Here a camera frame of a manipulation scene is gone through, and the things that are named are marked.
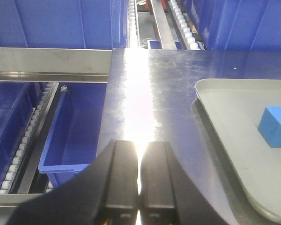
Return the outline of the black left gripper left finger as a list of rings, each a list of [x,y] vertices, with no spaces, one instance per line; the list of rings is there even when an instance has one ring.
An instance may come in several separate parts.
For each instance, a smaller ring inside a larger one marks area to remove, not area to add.
[[[14,225],[134,225],[138,162],[134,143],[110,141],[81,173],[20,204]]]

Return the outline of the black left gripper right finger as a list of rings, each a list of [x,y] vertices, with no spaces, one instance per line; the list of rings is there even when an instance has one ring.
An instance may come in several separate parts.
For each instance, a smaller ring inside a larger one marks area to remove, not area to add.
[[[150,142],[141,162],[144,225],[225,225],[188,177],[168,142]]]

